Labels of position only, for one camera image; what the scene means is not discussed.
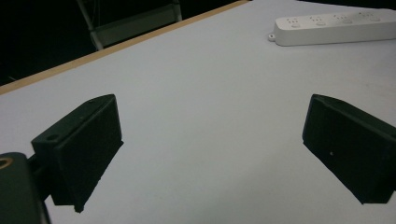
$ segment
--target wooden table edge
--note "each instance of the wooden table edge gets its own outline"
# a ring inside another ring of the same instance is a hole
[[[45,78],[53,77],[53,76],[55,76],[57,74],[60,74],[60,73],[62,73],[64,71],[76,68],[76,67],[81,66],[81,65],[83,65],[85,63],[89,63],[89,62],[92,62],[94,60],[97,60],[97,59],[100,59],[102,57],[105,57],[108,54],[117,52],[117,51],[122,50],[122,49],[126,49],[126,48],[128,48],[128,47],[130,47],[132,45],[135,45],[135,44],[138,44],[138,43],[143,42],[145,40],[151,39],[154,36],[162,35],[164,33],[176,30],[177,28],[180,28],[180,27],[189,25],[191,23],[194,23],[196,21],[200,21],[200,20],[203,20],[205,18],[214,16],[216,14],[219,14],[220,12],[229,10],[229,9],[231,9],[233,7],[241,6],[241,5],[243,5],[243,4],[247,3],[247,2],[248,2],[248,0],[233,2],[233,3],[229,4],[229,5],[224,6],[224,7],[219,7],[219,8],[213,9],[211,11],[208,11],[206,13],[200,14],[198,16],[195,16],[195,17],[186,19],[184,21],[180,21],[180,22],[171,24],[169,26],[165,26],[165,27],[163,27],[161,29],[155,30],[155,31],[147,33],[145,35],[141,35],[141,36],[138,36],[136,38],[133,38],[133,39],[127,40],[125,42],[119,43],[118,45],[112,46],[110,48],[103,49],[103,50],[100,50],[100,51],[96,51],[95,53],[92,53],[92,54],[89,54],[87,56],[75,59],[74,61],[61,64],[59,66],[53,67],[53,68],[45,70],[43,72],[31,75],[29,77],[22,78],[20,80],[11,82],[11,83],[6,84],[4,86],[0,86],[0,95],[4,94],[4,93],[7,93],[7,92],[10,92],[10,91],[15,91],[15,90],[17,90],[19,88],[22,88],[24,86],[28,86],[30,84],[36,83],[36,82],[38,82],[40,80],[43,80]]]

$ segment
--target table surface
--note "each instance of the table surface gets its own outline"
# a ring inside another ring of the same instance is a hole
[[[256,0],[3,89],[0,152],[33,155],[33,138],[114,93],[124,145],[83,213],[46,200],[53,223],[395,223],[395,197],[361,205],[302,131],[313,93],[396,126],[396,40],[266,39],[276,18],[350,10]]]

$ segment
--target white power strip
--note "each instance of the white power strip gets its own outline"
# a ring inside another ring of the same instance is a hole
[[[332,44],[396,38],[396,11],[368,9],[276,19],[268,40],[280,46]]]

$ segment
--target electrical outlet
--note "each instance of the electrical outlet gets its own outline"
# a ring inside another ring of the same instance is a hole
[[[369,9],[276,19],[270,41],[280,46],[345,43],[396,38],[396,11]]]

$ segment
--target dark floor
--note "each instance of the dark floor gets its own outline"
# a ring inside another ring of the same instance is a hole
[[[93,7],[96,7],[96,15],[98,8],[101,8],[101,16],[93,18],[95,25],[126,18],[131,14],[153,8],[154,5],[170,2],[170,0],[84,1],[91,15],[93,15]],[[234,1],[179,0],[183,19]],[[312,0],[311,2],[394,9],[390,0]],[[0,1],[0,27],[2,28],[0,43],[3,45],[0,49],[0,85],[95,52],[88,27],[75,0]]]

